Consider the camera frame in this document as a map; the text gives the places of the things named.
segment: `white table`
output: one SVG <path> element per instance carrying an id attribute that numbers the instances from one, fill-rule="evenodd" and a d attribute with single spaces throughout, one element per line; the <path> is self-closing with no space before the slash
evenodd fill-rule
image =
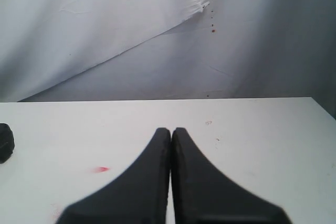
<path id="1" fill-rule="evenodd" d="M 215 166 L 294 224 L 336 223 L 336 121 L 311 98 L 0 103 L 0 122 L 16 141 L 0 165 L 3 224 L 54 223 L 120 175 L 157 127 L 187 128 Z"/>

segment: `small red speck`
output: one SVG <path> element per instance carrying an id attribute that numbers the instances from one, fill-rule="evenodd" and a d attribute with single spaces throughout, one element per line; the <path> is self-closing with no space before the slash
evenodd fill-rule
<path id="1" fill-rule="evenodd" d="M 107 167 L 97 167 L 93 170 L 94 173 L 103 173 L 108 171 L 110 168 Z"/>

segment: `black rubber pad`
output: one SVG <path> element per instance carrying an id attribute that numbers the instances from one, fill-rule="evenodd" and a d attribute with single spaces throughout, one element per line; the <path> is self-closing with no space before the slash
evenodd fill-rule
<path id="1" fill-rule="evenodd" d="M 11 128 L 5 123 L 0 123 L 0 164 L 10 158 L 14 147 L 14 137 Z"/>
<path id="2" fill-rule="evenodd" d="M 165 223 L 170 142 L 170 132 L 157 129 L 145 150 L 124 173 L 98 192 L 66 208 L 57 223 Z"/>
<path id="3" fill-rule="evenodd" d="M 176 224 L 291 223 L 281 208 L 223 175 L 197 148 L 186 129 L 178 128 L 173 133 L 171 152 Z"/>

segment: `black object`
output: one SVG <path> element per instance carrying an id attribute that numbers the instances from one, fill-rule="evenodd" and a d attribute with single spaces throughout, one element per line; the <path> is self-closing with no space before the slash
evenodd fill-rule
<path id="1" fill-rule="evenodd" d="M 0 164 L 10 158 L 14 147 L 14 137 L 11 128 L 5 123 L 0 123 Z"/>
<path id="2" fill-rule="evenodd" d="M 172 188 L 176 224 L 290 224 L 285 212 L 223 175 L 197 148 L 186 129 L 172 140 Z"/>
<path id="3" fill-rule="evenodd" d="M 57 223 L 165 223 L 170 142 L 170 132 L 157 129 L 145 150 L 124 173 L 93 195 L 67 207 Z"/>

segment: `white tabletop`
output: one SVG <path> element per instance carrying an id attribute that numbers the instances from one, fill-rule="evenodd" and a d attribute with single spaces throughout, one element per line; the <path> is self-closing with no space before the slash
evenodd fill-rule
<path id="1" fill-rule="evenodd" d="M 336 121 L 311 98 L 0 103 L 0 122 L 16 143 L 0 165 L 4 224 L 54 223 L 120 175 L 157 127 L 187 128 L 217 168 L 294 224 L 336 223 Z"/>

